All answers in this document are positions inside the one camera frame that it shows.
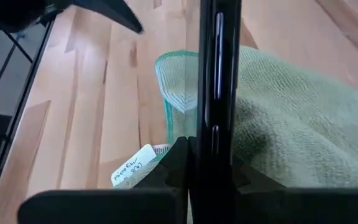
wooden floor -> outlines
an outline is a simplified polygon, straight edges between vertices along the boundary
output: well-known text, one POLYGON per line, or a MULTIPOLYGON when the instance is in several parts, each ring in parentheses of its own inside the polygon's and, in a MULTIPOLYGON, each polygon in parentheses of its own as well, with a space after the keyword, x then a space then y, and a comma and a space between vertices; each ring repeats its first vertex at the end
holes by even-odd
MULTIPOLYGON (((145 33, 71 7, 55 21, 0 180, 0 223, 50 189, 110 189, 144 144, 165 143, 154 62, 197 51, 194 0, 128 0, 145 33)), ((358 0, 243 0, 241 44, 358 88, 358 0)))

green microfiber cloth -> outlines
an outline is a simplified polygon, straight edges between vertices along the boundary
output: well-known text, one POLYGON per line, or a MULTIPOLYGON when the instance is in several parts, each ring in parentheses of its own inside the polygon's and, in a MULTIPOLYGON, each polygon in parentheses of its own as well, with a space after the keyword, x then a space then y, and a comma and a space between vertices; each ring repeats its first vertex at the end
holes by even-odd
MULTIPOLYGON (((168 141, 195 135, 197 54, 171 52, 155 66, 168 141)), ((238 79, 237 156, 287 187, 358 187, 358 91, 248 47, 238 79)))

green towel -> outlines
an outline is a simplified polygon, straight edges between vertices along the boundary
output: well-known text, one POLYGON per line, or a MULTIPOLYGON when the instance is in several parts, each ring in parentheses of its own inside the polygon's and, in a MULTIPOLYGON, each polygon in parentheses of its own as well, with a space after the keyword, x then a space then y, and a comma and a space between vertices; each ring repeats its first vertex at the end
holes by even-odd
MULTIPOLYGON (((195 135, 197 54, 168 53, 155 66, 168 140, 195 135)), ((233 148, 287 187, 358 187, 358 91, 241 47, 233 148)))

